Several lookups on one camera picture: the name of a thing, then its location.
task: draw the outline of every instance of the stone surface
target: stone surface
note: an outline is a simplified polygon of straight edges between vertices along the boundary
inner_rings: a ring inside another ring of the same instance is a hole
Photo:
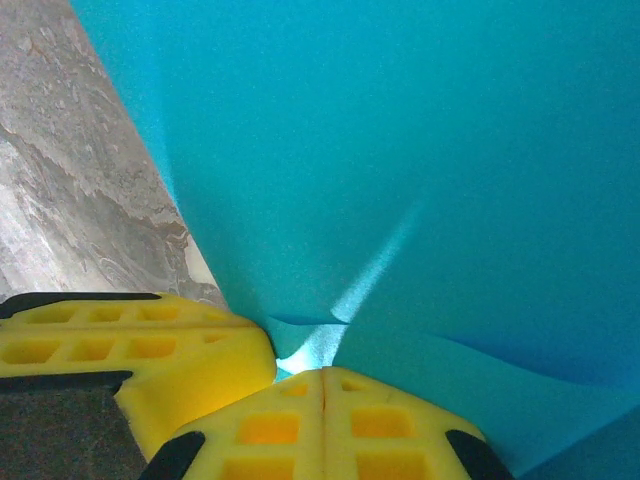
[[[168,291],[224,305],[66,0],[0,0],[0,301]],[[144,466],[105,391],[0,397],[0,479]]]

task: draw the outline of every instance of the marble wall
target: marble wall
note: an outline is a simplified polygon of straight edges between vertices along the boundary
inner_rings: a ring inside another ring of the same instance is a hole
[[[224,306],[66,0],[0,0],[0,301],[168,291]],[[0,480],[137,478],[104,391],[0,397]]]

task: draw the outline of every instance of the blue foam sheet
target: blue foam sheet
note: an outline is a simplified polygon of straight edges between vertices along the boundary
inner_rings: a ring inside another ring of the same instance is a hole
[[[640,403],[637,2],[72,3],[284,370],[427,398],[530,478],[640,470],[597,433]]]

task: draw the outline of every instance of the yellow plastic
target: yellow plastic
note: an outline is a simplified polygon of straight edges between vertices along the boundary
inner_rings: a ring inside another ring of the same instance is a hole
[[[107,310],[119,317],[94,320]],[[133,376],[116,402],[150,459],[184,424],[271,385],[276,366],[256,325],[173,296],[60,302],[2,322],[0,377],[120,370]]]
[[[205,443],[184,480],[468,480],[445,432],[472,424],[341,368],[308,371],[181,428]]]

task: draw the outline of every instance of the black edge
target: black edge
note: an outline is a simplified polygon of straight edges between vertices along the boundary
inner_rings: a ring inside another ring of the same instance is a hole
[[[449,430],[447,440],[471,480],[515,480],[491,447],[460,430]]]
[[[68,300],[159,300],[155,293],[109,293],[109,292],[31,292],[21,293],[0,303],[0,319],[32,308]]]
[[[132,375],[133,372],[127,370],[116,370],[113,372],[59,373],[0,378],[0,395],[100,387],[109,387],[115,395],[122,382],[131,378]]]
[[[204,445],[202,432],[188,432],[165,443],[138,480],[182,480]]]

